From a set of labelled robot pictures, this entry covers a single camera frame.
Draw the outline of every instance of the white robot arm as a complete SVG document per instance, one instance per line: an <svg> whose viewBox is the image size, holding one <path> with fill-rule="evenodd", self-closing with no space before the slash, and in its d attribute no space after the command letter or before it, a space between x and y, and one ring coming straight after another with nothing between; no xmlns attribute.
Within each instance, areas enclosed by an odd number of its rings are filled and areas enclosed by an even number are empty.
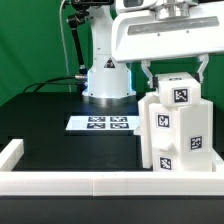
<svg viewBox="0 0 224 224"><path fill-rule="evenodd" d="M201 85L190 74L154 76L155 86L148 67L152 60L196 56L202 83L208 54L224 51L224 2L135 3L117 1L120 14L113 24L112 55L118 62L141 61L150 87L159 90L147 93L138 103L143 167L211 171L212 102L201 99Z"/></svg>
<svg viewBox="0 0 224 224"><path fill-rule="evenodd" d="M198 71L202 82L208 54L224 51L224 2L142 1L148 7L136 6L132 12L124 10L125 0L119 2L117 11L125 13L112 30L112 55L118 62L142 61L144 68L152 60L197 56L204 62Z"/></svg>

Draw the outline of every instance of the black cable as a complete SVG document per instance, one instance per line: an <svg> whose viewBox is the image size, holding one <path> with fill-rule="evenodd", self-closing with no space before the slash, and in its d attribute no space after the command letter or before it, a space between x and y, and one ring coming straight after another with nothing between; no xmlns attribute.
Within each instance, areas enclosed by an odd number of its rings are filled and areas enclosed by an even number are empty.
<svg viewBox="0 0 224 224"><path fill-rule="evenodd" d="M53 82L40 82L40 83L34 83L34 84L31 84L29 86L27 86L24 90L23 90L23 93L25 93L29 88L33 87L33 86L36 86L36 85L60 85L60 86L66 86L66 85L78 85L79 83L76 82L76 83L53 83Z"/></svg>
<svg viewBox="0 0 224 224"><path fill-rule="evenodd" d="M66 80L66 79L75 79L75 76L71 75L71 76L63 76L63 77L58 77L58 78L54 78L54 79L49 79L49 80L43 82L42 84L40 84L39 86L37 86L33 92L37 92L39 89L41 89L43 86L45 86L49 82L56 82L56 81L61 81L61 80Z"/></svg>

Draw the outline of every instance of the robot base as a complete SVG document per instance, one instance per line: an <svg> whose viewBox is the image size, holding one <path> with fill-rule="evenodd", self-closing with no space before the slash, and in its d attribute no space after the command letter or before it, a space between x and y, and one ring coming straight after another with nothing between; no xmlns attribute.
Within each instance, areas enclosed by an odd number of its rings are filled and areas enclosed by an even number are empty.
<svg viewBox="0 0 224 224"><path fill-rule="evenodd" d="M126 103L133 103L136 101L136 96L127 96L123 98L97 98L91 96L83 96L84 102L96 103L104 106L108 105L123 105Z"/></svg>

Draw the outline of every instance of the white robot body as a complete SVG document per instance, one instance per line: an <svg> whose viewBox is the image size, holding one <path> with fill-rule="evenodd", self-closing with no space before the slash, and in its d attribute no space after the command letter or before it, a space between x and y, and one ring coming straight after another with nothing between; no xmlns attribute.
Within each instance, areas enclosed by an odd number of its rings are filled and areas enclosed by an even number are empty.
<svg viewBox="0 0 224 224"><path fill-rule="evenodd" d="M88 71L88 87L83 95L91 99L125 99L134 96L131 71L111 55L113 20L110 7L91 8L89 21L93 39L93 65Z"/></svg>
<svg viewBox="0 0 224 224"><path fill-rule="evenodd" d="M121 13L114 21L118 62L194 57L224 51L224 2L190 8L190 17L157 21L152 10Z"/></svg>

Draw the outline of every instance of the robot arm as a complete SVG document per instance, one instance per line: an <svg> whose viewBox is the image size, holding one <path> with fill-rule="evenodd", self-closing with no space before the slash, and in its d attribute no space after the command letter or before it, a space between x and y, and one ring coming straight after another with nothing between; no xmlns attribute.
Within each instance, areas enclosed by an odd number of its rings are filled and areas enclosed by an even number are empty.
<svg viewBox="0 0 224 224"><path fill-rule="evenodd" d="M113 24L114 59L141 61L148 76L145 65L150 61L198 57L203 82L208 54L224 51L224 2L197 5L191 0L158 0L142 1L142 6L130 12L125 0L117 2L117 11L124 13Z"/></svg>

